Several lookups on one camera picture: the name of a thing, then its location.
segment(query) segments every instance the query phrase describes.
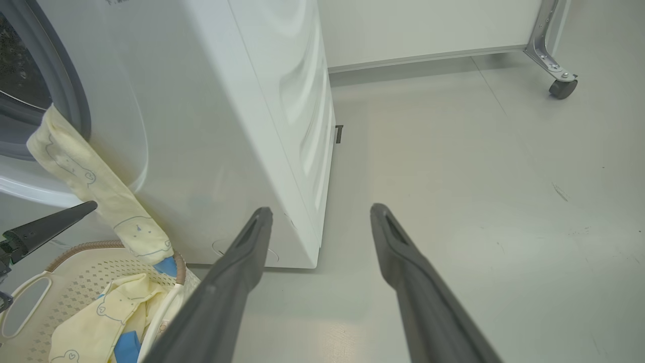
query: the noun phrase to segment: beige laundry basket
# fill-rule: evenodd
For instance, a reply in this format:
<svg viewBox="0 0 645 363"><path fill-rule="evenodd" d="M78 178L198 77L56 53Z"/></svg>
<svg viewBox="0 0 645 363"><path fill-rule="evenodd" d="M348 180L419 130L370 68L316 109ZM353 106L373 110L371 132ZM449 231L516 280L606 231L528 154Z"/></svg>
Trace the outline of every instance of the beige laundry basket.
<svg viewBox="0 0 645 363"><path fill-rule="evenodd" d="M52 333L60 323L93 302L110 281L147 273L152 281L171 287L171 290L144 336L139 355L139 362L142 361L157 334L163 331L200 282L186 268L179 253L175 252L173 258L177 263L177 278L160 274L152 266L138 261L120 241L91 242L70 249L13 293L13 306L0 314L0 362L48 362ZM21 294L43 280L48 282L48 287L38 303L18 331L6 335L7 317L14 306L21 303Z"/></svg>

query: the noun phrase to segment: white washing machine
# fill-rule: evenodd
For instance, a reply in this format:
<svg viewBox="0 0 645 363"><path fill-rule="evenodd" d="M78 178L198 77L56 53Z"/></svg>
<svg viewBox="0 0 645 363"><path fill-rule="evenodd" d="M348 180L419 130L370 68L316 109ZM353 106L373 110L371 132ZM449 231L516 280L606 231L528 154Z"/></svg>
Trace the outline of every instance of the white washing machine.
<svg viewBox="0 0 645 363"><path fill-rule="evenodd" d="M188 263L213 263L266 205L266 265L316 266L335 119L315 0L0 0L0 12L0 229L79 203L25 147L53 102ZM92 214L57 240L110 238Z"/></svg>

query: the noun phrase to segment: yellow cloth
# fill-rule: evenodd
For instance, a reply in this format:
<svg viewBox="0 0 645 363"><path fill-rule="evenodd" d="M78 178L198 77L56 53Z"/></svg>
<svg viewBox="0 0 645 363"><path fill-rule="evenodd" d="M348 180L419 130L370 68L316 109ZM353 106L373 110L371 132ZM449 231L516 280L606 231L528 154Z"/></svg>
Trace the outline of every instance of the yellow cloth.
<svg viewBox="0 0 645 363"><path fill-rule="evenodd" d="M80 200L98 203L97 213L135 257L155 265L173 255L166 233L53 105L29 137L27 148Z"/></svg>
<svg viewBox="0 0 645 363"><path fill-rule="evenodd" d="M50 362L108 362L121 334L136 331L143 339L144 328L167 294L167 288L144 273L112 281L103 296L56 328Z"/></svg>

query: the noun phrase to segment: caster wheel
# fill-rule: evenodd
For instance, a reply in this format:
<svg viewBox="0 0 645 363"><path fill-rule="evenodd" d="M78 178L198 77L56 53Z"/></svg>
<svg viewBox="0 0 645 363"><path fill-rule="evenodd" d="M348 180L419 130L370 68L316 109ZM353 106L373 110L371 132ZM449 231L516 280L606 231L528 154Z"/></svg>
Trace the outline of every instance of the caster wheel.
<svg viewBox="0 0 645 363"><path fill-rule="evenodd" d="M551 88L549 88L549 93L551 93L553 97L557 99L565 99L569 97L571 93L573 93L573 90L575 90L575 87L577 85L577 79L573 82L555 81L551 85Z"/></svg>

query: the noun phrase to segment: glossy floor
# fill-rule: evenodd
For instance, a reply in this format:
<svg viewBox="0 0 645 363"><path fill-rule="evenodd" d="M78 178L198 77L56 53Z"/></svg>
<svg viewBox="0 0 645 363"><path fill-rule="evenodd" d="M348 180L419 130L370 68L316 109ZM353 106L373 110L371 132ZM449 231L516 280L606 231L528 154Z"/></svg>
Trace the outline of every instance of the glossy floor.
<svg viewBox="0 0 645 363"><path fill-rule="evenodd" d="M369 208L390 206L506 362L645 357L645 4L573 0L557 59L332 76L335 146L313 271L269 270L235 362L406 362Z"/></svg>

